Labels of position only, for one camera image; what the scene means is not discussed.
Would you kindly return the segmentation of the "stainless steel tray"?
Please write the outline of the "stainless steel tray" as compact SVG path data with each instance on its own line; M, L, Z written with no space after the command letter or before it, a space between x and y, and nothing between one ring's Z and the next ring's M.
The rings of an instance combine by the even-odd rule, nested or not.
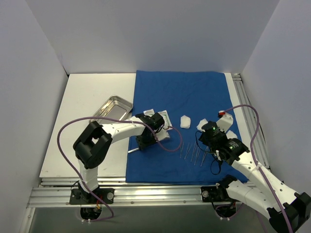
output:
M100 119L100 117L111 118L116 120L126 120L133 109L133 103L117 96L113 95L99 108L99 110L93 115L95 119L89 121L97 121L99 124L108 123L107 120Z

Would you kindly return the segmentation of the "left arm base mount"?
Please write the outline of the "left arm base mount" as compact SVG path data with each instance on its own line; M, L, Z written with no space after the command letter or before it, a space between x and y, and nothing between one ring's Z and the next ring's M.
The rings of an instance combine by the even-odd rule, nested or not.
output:
M80 217L84 221L95 222L112 219L114 212L109 206L114 203L113 188L97 187L91 193L85 191L80 185L70 190L69 204L80 205ZM104 207L110 212L109 216L101 217Z

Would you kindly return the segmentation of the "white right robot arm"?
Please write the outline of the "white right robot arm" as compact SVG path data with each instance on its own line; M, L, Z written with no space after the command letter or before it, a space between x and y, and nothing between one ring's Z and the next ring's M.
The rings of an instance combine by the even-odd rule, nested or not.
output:
M238 200L265 216L278 233L296 232L311 215L311 198L298 193L280 181L265 166L256 161L249 148L237 138L227 138L216 122L202 126L199 141L208 146L216 159L242 173L256 188L238 178L226 175L216 185L221 200Z

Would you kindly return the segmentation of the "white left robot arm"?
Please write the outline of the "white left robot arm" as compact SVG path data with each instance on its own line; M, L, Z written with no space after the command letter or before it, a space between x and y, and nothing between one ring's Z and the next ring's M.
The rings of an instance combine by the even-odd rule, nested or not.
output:
M111 144L134 136L138 148L143 150L157 141L170 138L164 125L164 118L159 113L152 116L137 114L121 123L89 123L73 144L82 175L79 181L81 199L86 203L97 200L98 166L104 161Z

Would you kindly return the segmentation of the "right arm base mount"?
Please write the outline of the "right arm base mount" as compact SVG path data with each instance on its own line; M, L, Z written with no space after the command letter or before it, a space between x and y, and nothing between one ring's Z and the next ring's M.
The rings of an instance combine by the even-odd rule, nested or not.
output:
M237 201L228 196L223 188L202 186L202 202L210 203L220 220L230 220L238 211Z

